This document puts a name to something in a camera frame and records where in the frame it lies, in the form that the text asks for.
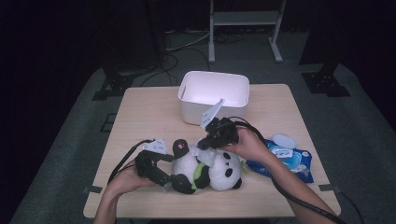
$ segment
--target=black cable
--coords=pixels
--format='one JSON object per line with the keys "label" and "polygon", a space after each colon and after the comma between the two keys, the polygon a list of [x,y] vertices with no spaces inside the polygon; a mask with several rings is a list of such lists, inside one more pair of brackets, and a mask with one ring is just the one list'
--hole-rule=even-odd
{"label": "black cable", "polygon": [[185,35],[202,36],[202,35],[206,35],[208,33],[208,31],[207,30],[202,30],[202,31],[188,31],[188,30],[185,30],[185,31],[182,31],[181,33],[185,34]]}
{"label": "black cable", "polygon": [[343,192],[340,191],[339,192],[342,196],[344,196],[349,202],[350,204],[352,204],[353,208],[355,209],[355,211],[358,213],[359,219],[361,220],[361,224],[364,224],[364,220],[363,220],[363,216],[361,215],[361,211],[359,210],[358,206],[356,204],[354,204],[352,202],[352,200]]}
{"label": "black cable", "polygon": [[168,72],[168,71],[166,71],[166,70],[163,70],[165,73],[166,73],[166,75],[168,75],[168,79],[169,79],[169,86],[172,86],[172,78],[171,78],[171,74]]}
{"label": "black cable", "polygon": [[131,167],[133,167],[133,166],[136,166],[136,164],[132,164],[132,165],[129,165],[129,166],[125,166],[125,167],[123,167],[122,169],[120,169],[117,173],[119,174],[119,173],[121,173],[122,171],[124,171],[124,170],[126,170],[126,169],[128,169],[128,168],[131,168]]}
{"label": "black cable", "polygon": [[193,51],[197,51],[198,53],[200,53],[204,57],[204,60],[206,62],[207,71],[210,72],[210,65],[209,65],[209,62],[208,62],[205,54],[203,52],[201,52],[200,50],[198,50],[198,49],[185,49],[185,48],[182,48],[182,49],[172,50],[172,51],[170,51],[170,53],[175,53],[175,52],[179,52],[179,51],[182,51],[182,50],[193,50]]}
{"label": "black cable", "polygon": [[113,172],[111,172],[110,177],[108,178],[107,184],[109,184],[111,182],[111,180],[114,179],[114,177],[120,172],[120,168],[121,166],[128,160],[128,158],[131,157],[132,153],[134,153],[134,151],[142,144],[144,143],[150,143],[153,140],[143,140],[141,142],[139,142],[138,144],[134,145],[129,151],[128,153],[126,153],[126,155],[122,158],[122,160],[119,162],[119,164],[116,166],[116,168],[114,168]]}
{"label": "black cable", "polygon": [[201,36],[201,37],[199,37],[199,38],[197,38],[197,39],[192,40],[190,43],[187,43],[187,44],[184,44],[184,45],[175,47],[175,48],[171,48],[171,49],[166,48],[165,50],[168,51],[168,52],[171,52],[171,51],[175,51],[175,50],[179,50],[179,49],[184,49],[184,48],[186,48],[186,47],[189,47],[189,46],[192,46],[192,45],[197,45],[197,44],[199,44],[199,43],[202,43],[204,40],[207,40],[207,38],[209,37],[209,32],[208,32],[208,31],[204,31],[203,33],[205,33],[205,35],[203,35],[203,36]]}
{"label": "black cable", "polygon": [[215,42],[216,44],[219,45],[232,45],[237,42],[240,42],[245,39],[245,36],[243,34],[240,34],[241,37],[238,38],[236,35],[230,35],[230,34],[218,34],[215,35]]}
{"label": "black cable", "polygon": [[175,68],[175,67],[177,66],[177,64],[178,64],[178,59],[177,59],[177,57],[175,57],[174,55],[167,54],[166,56],[169,56],[169,57],[174,58],[174,59],[176,60],[175,64],[174,64],[172,67],[168,68],[168,69],[163,69],[163,68],[162,68],[162,71],[161,71],[161,72],[158,72],[158,73],[155,73],[155,74],[149,76],[148,78],[146,78],[145,80],[143,80],[142,83],[140,83],[139,87],[143,87],[143,85],[144,85],[147,81],[149,81],[150,79],[152,79],[152,78],[154,78],[154,77],[156,77],[156,76],[158,76],[158,75],[160,75],[160,74],[162,74],[162,73],[167,73],[167,75],[172,76],[172,75],[169,74],[169,71],[172,70],[173,68]]}
{"label": "black cable", "polygon": [[[257,130],[255,127],[251,126],[248,122],[234,121],[233,124],[234,124],[235,126],[243,126],[243,127],[246,127],[246,128],[248,128],[248,129],[250,129],[250,130],[253,131],[255,134],[257,134],[257,136],[260,138],[260,140],[261,140],[264,144],[266,144],[266,143],[265,143],[265,139],[264,139],[264,137],[262,136],[262,134],[259,132],[259,130]],[[322,216],[328,218],[329,220],[331,220],[331,221],[333,221],[333,222],[335,222],[335,223],[345,224],[345,221],[343,221],[341,218],[339,218],[339,217],[337,217],[337,216],[335,216],[335,215],[333,215],[333,214],[331,214],[331,213],[329,213],[329,212],[327,212],[327,211],[325,211],[325,210],[323,210],[323,209],[321,209],[321,208],[319,208],[319,207],[316,207],[316,206],[314,206],[314,205],[311,204],[311,203],[307,203],[307,202],[305,202],[305,201],[303,201],[303,200],[300,200],[300,199],[298,199],[298,198],[292,196],[291,194],[289,194],[288,192],[286,192],[284,189],[282,189],[282,188],[277,184],[277,182],[275,181],[275,179],[274,179],[272,176],[271,176],[271,179],[272,179],[272,181],[273,181],[273,183],[274,183],[275,188],[276,188],[285,198],[287,198],[287,199],[289,199],[289,200],[291,200],[291,201],[293,201],[293,202],[295,202],[295,203],[297,203],[297,204],[299,204],[299,205],[301,205],[301,206],[303,206],[303,207],[305,207],[305,208],[308,208],[308,209],[310,209],[310,210],[312,210],[312,211],[314,211],[314,212],[316,212],[316,213],[318,213],[318,214],[320,214],[320,215],[322,215]]]}
{"label": "black cable", "polygon": [[300,200],[300,199],[292,196],[291,194],[286,192],[284,189],[282,189],[277,184],[277,182],[275,181],[275,179],[273,177],[271,177],[271,180],[273,181],[273,184],[274,184],[275,188],[277,189],[277,191],[279,191],[279,193],[281,193],[285,198],[287,198],[287,199],[293,201],[294,203],[297,203],[297,204],[299,204],[299,205],[301,205],[301,206],[303,206],[305,208],[308,208],[311,211],[314,211],[314,212],[316,212],[316,213],[328,218],[329,220],[331,220],[331,221],[333,221],[335,223],[346,224],[345,221],[343,221],[341,218],[339,218],[339,217],[337,217],[337,216],[335,216],[335,215],[333,215],[333,214],[331,214],[331,213],[329,213],[329,212],[327,212],[327,211],[325,211],[325,210],[323,210],[323,209],[321,209],[319,207],[314,206],[312,203],[305,202],[303,200]]}
{"label": "black cable", "polygon": [[246,124],[250,125],[250,123],[249,123],[247,120],[242,119],[242,118],[237,117],[237,116],[228,117],[228,119],[241,119],[241,120],[244,121]]}

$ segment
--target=panda face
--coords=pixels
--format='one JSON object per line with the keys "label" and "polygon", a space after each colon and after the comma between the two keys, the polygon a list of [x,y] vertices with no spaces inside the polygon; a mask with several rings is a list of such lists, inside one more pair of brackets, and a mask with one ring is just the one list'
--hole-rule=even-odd
{"label": "panda face", "polygon": [[209,169],[209,177],[213,189],[232,189],[241,178],[239,157],[231,152],[217,149],[214,165]]}

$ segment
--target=white container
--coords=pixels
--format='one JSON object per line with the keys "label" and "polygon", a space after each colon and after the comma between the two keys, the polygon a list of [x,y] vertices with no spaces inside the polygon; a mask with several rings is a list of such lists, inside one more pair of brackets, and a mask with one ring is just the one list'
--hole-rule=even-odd
{"label": "white container", "polygon": [[217,118],[246,115],[249,81],[247,77],[215,72],[191,71],[184,76],[177,97],[181,102],[183,120],[201,124],[202,113],[224,99]]}

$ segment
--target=gray carpet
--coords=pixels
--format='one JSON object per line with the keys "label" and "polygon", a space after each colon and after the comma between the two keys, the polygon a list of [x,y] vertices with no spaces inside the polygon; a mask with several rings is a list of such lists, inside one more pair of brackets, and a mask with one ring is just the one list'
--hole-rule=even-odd
{"label": "gray carpet", "polygon": [[[277,43],[283,63],[275,62],[267,42],[269,35],[245,35],[234,44],[216,45],[216,62],[210,64],[210,70],[245,75],[252,84],[289,85],[331,183],[340,187],[359,207],[365,223],[394,223],[395,132],[355,75],[341,64],[334,74],[350,97],[330,98],[326,94],[310,93],[301,73],[318,71],[320,64],[298,65],[307,33],[279,35]],[[168,44],[176,47],[196,37],[172,34]],[[201,50],[207,56],[205,43],[189,49]],[[207,70],[205,58],[198,51],[182,50],[172,55],[178,62],[169,73],[178,78],[177,84],[191,70]],[[164,68],[174,64],[175,58],[164,58]],[[133,86],[138,87],[148,77],[150,74],[136,78]],[[83,190],[92,184],[109,136],[109,133],[100,132],[102,124],[107,114],[117,113],[121,102],[121,97],[92,101],[105,78],[102,69],[92,74],[12,223],[92,223],[82,214],[88,197]],[[171,77],[171,81],[176,85],[175,78]],[[166,74],[145,82],[145,86],[169,84]],[[337,198],[342,207],[341,218],[347,223],[360,223],[348,200],[341,195]],[[293,217],[269,220],[271,223],[297,223]],[[120,223],[130,221],[122,219]]]}

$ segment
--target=stuffed panda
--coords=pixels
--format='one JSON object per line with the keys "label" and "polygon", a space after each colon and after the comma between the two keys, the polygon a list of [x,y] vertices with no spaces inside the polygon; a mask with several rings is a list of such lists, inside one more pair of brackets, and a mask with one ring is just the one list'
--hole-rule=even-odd
{"label": "stuffed panda", "polygon": [[242,185],[241,174],[239,157],[217,149],[214,164],[209,168],[210,187],[215,190],[239,189]]}
{"label": "stuffed panda", "polygon": [[205,154],[205,163],[210,165],[209,167],[198,159],[200,156],[196,150],[189,148],[184,139],[178,139],[173,144],[175,159],[172,163],[171,183],[175,191],[193,194],[209,185],[215,190],[240,188],[242,172],[237,155],[212,149],[213,153]]}
{"label": "stuffed panda", "polygon": [[184,139],[173,144],[174,161],[172,163],[172,188],[180,193],[193,194],[209,186],[209,167],[190,153]]}

